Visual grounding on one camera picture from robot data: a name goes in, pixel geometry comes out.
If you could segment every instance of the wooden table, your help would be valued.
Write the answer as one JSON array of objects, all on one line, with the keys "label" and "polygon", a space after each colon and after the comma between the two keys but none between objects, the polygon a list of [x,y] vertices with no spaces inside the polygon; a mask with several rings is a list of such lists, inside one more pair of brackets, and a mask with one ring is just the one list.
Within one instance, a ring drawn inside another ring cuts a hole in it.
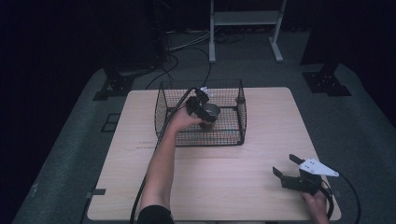
[{"label": "wooden table", "polygon": [[[318,158],[287,88],[244,88],[245,144],[238,147],[178,147],[172,188],[174,219],[308,220],[297,191],[282,189],[275,166],[298,175],[289,154]],[[128,220],[156,145],[154,111],[158,91],[131,91],[120,116],[88,217]],[[332,219],[341,217],[337,202]]]}]

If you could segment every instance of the black bracket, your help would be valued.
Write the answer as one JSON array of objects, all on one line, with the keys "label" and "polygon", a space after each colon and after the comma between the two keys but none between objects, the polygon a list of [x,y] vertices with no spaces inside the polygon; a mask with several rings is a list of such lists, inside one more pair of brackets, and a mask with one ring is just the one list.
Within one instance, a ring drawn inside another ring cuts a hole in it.
[{"label": "black bracket", "polygon": [[319,72],[304,72],[303,77],[312,93],[327,93],[329,96],[351,96],[346,86],[334,75],[337,64],[325,63]]},{"label": "black bracket", "polygon": [[107,79],[93,100],[105,101],[107,97],[127,96],[134,84],[134,77],[122,76],[115,68],[104,68]]}]

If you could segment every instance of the forearm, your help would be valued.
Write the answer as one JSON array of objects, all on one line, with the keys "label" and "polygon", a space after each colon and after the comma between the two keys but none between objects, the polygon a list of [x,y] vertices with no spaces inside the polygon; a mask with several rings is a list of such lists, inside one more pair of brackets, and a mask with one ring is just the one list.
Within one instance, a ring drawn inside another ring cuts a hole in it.
[{"label": "forearm", "polygon": [[178,131],[168,127],[161,143],[155,150],[146,173],[145,193],[141,207],[150,205],[153,199],[160,198],[160,205],[169,209],[170,192],[175,171],[175,149]]}]

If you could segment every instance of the human arm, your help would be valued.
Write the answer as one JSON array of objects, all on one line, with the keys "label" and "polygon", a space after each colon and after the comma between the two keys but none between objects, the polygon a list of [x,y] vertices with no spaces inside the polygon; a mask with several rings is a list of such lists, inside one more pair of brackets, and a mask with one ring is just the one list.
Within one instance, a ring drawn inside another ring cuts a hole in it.
[{"label": "human arm", "polygon": [[140,209],[149,205],[161,205],[170,210],[170,195],[175,171],[177,135],[183,129],[202,122],[187,113],[184,105],[169,122],[161,143],[155,150],[146,173],[146,185],[142,192]]},{"label": "human arm", "polygon": [[302,192],[309,215],[316,224],[328,224],[327,218],[327,199],[326,196],[318,191],[315,195]]}]

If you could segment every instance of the gray floor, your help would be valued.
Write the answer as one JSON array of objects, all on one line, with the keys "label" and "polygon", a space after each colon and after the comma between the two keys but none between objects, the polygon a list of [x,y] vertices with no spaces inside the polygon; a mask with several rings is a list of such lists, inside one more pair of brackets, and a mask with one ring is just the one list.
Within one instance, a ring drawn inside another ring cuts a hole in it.
[{"label": "gray floor", "polygon": [[[171,36],[173,46],[197,37]],[[276,63],[268,36],[267,33],[246,35],[240,42],[217,45],[217,62],[212,64],[210,79],[241,78],[245,87],[288,87],[319,158],[346,175],[359,193],[361,223],[394,223],[395,129],[361,86],[359,78],[343,65],[335,74],[352,96],[329,97],[310,92],[302,72],[318,71],[320,66],[299,65],[309,33],[279,35],[283,63]],[[195,47],[207,51],[207,45]],[[178,57],[178,66],[170,72],[173,79],[205,78],[208,62],[201,51],[187,49],[174,55]],[[174,63],[175,60],[170,60],[164,67],[170,68]],[[133,89],[145,89],[161,72],[157,70],[137,78]],[[15,224],[118,223],[93,222],[84,216],[86,194],[95,186],[113,136],[102,133],[102,127],[109,114],[121,112],[125,101],[125,97],[92,100],[105,80],[103,70],[92,74]],[[161,80],[167,77],[157,80],[150,89],[158,89]],[[342,178],[329,179],[343,213],[334,223],[353,223],[357,206],[351,189]]]}]

